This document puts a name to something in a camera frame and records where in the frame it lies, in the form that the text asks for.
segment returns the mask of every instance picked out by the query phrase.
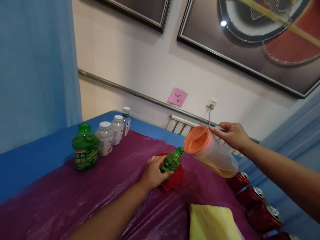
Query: power cord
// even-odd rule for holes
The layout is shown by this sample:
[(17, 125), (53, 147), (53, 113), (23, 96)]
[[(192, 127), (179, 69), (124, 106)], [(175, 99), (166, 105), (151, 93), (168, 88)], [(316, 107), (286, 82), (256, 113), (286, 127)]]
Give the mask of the power cord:
[(210, 127), (211, 108), (213, 108), (213, 104), (212, 104), (212, 103), (211, 103), (210, 106), (209, 106), (209, 123), (208, 123), (208, 128)]

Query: white bottle cap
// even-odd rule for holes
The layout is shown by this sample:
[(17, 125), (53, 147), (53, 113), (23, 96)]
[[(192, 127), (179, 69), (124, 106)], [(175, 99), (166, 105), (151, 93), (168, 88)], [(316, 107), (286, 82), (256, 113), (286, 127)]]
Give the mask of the white bottle cap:
[(103, 129), (103, 130), (109, 129), (110, 127), (111, 127), (111, 123), (109, 123), (109, 122), (101, 122), (99, 124), (99, 128)]
[(129, 114), (130, 113), (130, 108), (129, 107), (123, 107), (122, 112)]
[(113, 120), (115, 120), (115, 121), (123, 121), (123, 117), (120, 116), (120, 115), (115, 115)]

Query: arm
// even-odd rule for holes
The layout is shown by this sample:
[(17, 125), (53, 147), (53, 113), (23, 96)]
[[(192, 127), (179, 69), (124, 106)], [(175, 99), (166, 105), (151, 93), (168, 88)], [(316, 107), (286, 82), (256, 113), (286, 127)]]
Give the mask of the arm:
[(249, 158), (299, 207), (320, 223), (320, 173), (251, 141), (239, 123), (220, 123), (210, 131)]
[(173, 174), (173, 172), (162, 174), (159, 171), (159, 166), (166, 157), (153, 156), (150, 158), (138, 183), (80, 225), (67, 240), (120, 239), (138, 206), (148, 193)]

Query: radiator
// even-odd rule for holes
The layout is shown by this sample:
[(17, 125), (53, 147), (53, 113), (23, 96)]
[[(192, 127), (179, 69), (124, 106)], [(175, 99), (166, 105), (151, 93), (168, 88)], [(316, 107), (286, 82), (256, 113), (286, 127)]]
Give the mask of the radiator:
[[(170, 121), (168, 123), (167, 126), (167, 130), (176, 134), (181, 134), (182, 136), (187, 136), (188, 133), (191, 131), (191, 129), (193, 129), (194, 127), (199, 126), (199, 124), (190, 122), (188, 120), (185, 120), (183, 118), (177, 117), (175, 115), (170, 115)], [(224, 140), (222, 140), (221, 138), (218, 138), (217, 136), (215, 136), (222, 145), (228, 147), (230, 150), (229, 152), (231, 152), (234, 155), (243, 157), (243, 155), (238, 151), (235, 150), (233, 148), (231, 148)]]

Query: electrical outlet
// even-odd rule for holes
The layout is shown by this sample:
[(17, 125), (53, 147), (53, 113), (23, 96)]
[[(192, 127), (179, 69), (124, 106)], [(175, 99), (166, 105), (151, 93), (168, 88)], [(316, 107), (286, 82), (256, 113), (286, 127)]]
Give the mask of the electrical outlet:
[(206, 107), (207, 107), (207, 108), (210, 108), (211, 110), (213, 110), (213, 109), (216, 107), (217, 104), (218, 104), (218, 101), (216, 101), (216, 100), (213, 99), (213, 98), (210, 98), (209, 101), (207, 102)]

